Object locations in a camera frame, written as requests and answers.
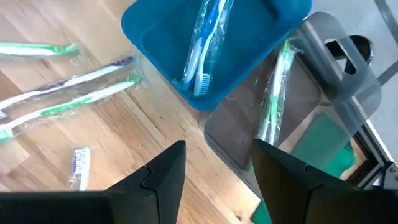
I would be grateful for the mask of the green toothbrush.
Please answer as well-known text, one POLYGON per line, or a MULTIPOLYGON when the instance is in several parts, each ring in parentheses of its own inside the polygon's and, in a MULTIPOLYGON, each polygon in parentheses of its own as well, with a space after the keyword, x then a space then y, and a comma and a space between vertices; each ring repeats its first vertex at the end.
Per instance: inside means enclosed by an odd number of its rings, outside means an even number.
POLYGON ((49 116, 55 116, 60 113, 64 113, 68 110, 72 110, 82 105, 87 105, 89 103, 94 103, 96 101, 105 99, 111 95, 119 93, 120 91, 124 91, 138 83, 142 82, 143 78, 136 76, 132 77, 126 81, 119 82, 113 84, 109 87, 103 88, 102 90, 92 91, 86 95, 75 98, 74 100, 68 101, 66 103, 61 103, 54 106, 49 106, 46 108, 42 108, 36 111, 33 111, 29 114, 21 116, 15 120, 12 120, 6 124, 0 124, 0 142, 7 141, 10 138, 13 138, 16 134, 13 132, 13 129, 25 124, 28 121, 32 121, 37 118, 44 118, 49 116))
POLYGON ((276 142, 279 135, 280 119, 283 114, 283 109, 280 108, 282 103, 279 101, 281 97, 285 96, 287 74, 292 66, 296 51, 289 39, 282 43, 272 74, 272 80, 268 87, 265 137, 266 141, 271 145, 276 142))
POLYGON ((75 55, 79 52, 74 44, 37 44, 0 42, 0 55, 15 57, 58 57, 64 55, 75 55))
POLYGON ((257 138, 271 145, 274 144, 277 126, 277 95, 275 95, 274 76, 268 81, 262 101, 257 138))

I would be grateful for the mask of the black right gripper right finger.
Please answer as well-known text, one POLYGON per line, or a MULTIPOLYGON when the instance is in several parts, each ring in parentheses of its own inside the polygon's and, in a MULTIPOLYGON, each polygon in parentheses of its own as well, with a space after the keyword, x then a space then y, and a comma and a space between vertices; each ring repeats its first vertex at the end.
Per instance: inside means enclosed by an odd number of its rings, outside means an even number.
POLYGON ((364 190, 260 139, 252 164, 273 224, 398 224, 398 194, 364 190))

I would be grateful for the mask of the clear translucent plastic bin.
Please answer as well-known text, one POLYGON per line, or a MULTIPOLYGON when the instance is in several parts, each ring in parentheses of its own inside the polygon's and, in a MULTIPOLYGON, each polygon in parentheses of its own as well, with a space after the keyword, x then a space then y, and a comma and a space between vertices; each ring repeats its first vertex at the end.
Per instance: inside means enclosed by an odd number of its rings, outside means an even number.
MULTIPOLYGON (((275 147, 291 153, 315 118, 325 113, 349 140, 377 110, 381 86, 369 67, 373 43, 349 35, 329 13, 317 12, 290 35, 296 48, 280 98, 281 126, 275 147)), ((208 145, 252 190, 260 194, 251 162, 264 91, 278 52, 271 52, 212 112, 204 125, 208 145)))

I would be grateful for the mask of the blue plastic bin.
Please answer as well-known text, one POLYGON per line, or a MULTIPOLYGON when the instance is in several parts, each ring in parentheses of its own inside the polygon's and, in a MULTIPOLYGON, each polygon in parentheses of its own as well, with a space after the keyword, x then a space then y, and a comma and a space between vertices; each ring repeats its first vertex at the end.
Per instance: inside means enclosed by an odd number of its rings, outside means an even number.
MULTIPOLYGON (((137 0, 123 14, 125 36, 173 87, 183 76, 201 0, 137 0)), ((193 98, 197 110, 216 108, 237 85, 297 28, 312 0, 234 0, 208 93, 193 98)))

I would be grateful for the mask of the blue toothbrush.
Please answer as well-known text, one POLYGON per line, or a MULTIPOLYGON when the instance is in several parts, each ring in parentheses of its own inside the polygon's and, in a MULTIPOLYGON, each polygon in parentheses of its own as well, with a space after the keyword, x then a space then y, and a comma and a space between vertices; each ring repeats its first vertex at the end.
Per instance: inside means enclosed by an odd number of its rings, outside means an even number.
POLYGON ((211 8, 210 14, 205 19, 204 28, 201 32, 201 50, 198 70, 193 88, 194 97, 204 96, 208 92, 211 75, 209 72, 205 72, 205 60, 206 57, 209 55, 210 42, 212 41, 218 24, 220 23, 221 15, 225 5, 226 0, 215 0, 215 3, 211 8))
POLYGON ((194 31, 192 34, 192 42, 190 46, 190 51, 188 53, 187 61, 184 68, 184 74, 182 78, 182 89, 184 91, 192 91, 194 88, 195 77, 198 70, 198 63, 200 58, 200 44, 201 44, 201 32, 204 28, 205 19, 210 14, 211 8, 213 7, 215 0, 203 0, 200 7, 197 20, 194 26, 194 31))

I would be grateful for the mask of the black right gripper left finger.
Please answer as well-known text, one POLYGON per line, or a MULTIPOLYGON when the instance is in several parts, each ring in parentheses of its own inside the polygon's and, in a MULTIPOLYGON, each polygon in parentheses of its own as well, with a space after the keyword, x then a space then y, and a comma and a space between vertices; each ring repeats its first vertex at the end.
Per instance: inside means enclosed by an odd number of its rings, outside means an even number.
POLYGON ((176 224, 186 142, 100 191, 1 192, 0 224, 176 224))

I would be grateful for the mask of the green mat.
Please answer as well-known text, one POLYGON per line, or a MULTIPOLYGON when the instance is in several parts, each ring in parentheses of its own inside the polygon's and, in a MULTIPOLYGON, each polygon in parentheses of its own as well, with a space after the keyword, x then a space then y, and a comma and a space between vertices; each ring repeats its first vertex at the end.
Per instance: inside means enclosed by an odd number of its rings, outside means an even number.
POLYGON ((355 163, 346 133, 322 113, 291 153, 263 140, 252 142, 252 163, 262 195, 255 224, 305 224, 318 192, 347 187, 341 175, 355 163))

